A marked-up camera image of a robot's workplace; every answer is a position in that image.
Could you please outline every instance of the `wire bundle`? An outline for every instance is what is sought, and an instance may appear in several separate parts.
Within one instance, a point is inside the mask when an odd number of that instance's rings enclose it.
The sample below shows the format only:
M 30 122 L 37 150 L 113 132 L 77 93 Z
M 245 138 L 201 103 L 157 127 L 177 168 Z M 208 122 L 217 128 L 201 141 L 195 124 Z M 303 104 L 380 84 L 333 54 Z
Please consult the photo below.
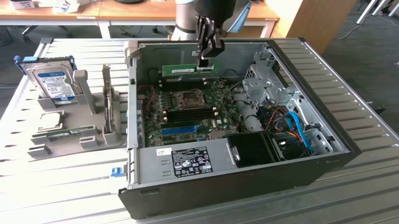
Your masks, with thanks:
M 283 107 L 275 108 L 275 111 L 272 113 L 272 116 L 271 116 L 267 126 L 265 126 L 265 131 L 268 131 L 272 123 L 275 126 L 276 133 L 284 132 L 285 134 L 295 136 L 300 140 L 300 142 L 304 144 L 304 146 L 309 149 L 309 151 L 313 152 L 313 148 L 312 148 L 309 141 L 307 140 L 304 133 L 303 133 L 303 122 L 301 122 L 300 118 L 297 117 L 296 113 L 289 112 Z

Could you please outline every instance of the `small circuit board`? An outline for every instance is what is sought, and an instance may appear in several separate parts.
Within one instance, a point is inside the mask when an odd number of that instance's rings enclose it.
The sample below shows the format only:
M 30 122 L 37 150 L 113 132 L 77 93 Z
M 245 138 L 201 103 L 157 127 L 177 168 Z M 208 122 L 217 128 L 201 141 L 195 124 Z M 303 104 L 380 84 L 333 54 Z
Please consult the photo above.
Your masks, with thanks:
M 208 67 L 199 68 L 197 64 L 176 64 L 164 65 L 161 67 L 161 76 L 177 76 L 177 75 L 195 75 L 203 73 L 217 73 L 217 64 L 212 64 Z

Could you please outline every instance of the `blue pcie slot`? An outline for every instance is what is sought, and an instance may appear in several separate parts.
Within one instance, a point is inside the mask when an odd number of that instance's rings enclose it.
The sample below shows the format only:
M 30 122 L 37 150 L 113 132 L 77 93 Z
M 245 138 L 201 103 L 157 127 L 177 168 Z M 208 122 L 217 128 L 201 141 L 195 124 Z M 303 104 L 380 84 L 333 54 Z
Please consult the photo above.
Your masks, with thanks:
M 177 128 L 169 128 L 161 130 L 161 134 L 180 134 L 180 133 L 196 133 L 196 132 L 197 132 L 197 126 L 177 127 Z

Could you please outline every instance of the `blue hard drive label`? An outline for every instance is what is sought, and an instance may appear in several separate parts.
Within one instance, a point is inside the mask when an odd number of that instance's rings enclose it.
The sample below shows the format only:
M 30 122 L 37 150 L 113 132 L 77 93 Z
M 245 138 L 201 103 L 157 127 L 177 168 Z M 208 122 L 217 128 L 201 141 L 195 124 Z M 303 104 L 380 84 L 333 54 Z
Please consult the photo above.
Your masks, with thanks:
M 70 84 L 66 83 L 64 72 L 40 73 L 37 75 L 48 96 L 56 101 L 72 100 L 74 98 Z

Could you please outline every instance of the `white label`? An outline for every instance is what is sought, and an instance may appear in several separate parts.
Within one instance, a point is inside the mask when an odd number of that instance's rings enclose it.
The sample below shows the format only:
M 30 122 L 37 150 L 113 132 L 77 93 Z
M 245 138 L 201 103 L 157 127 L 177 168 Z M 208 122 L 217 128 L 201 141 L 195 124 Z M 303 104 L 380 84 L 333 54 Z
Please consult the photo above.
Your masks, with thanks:
M 93 16 L 77 16 L 77 19 L 94 20 Z
M 70 134 L 78 134 L 81 133 L 81 130 L 80 129 L 76 129 L 76 130 L 69 130 Z
M 159 148 L 156 150 L 156 156 L 171 155 L 171 154 L 172 154 L 172 148 Z
M 72 87 L 65 83 L 64 72 L 40 73 L 37 77 L 52 99 L 64 101 L 74 98 Z
M 187 72 L 195 72 L 195 69 L 172 69 L 171 73 L 187 73 Z
M 57 137 L 64 137 L 64 136 L 69 136 L 69 134 L 68 133 L 53 134 L 53 135 L 48 135 L 48 138 L 57 138 Z

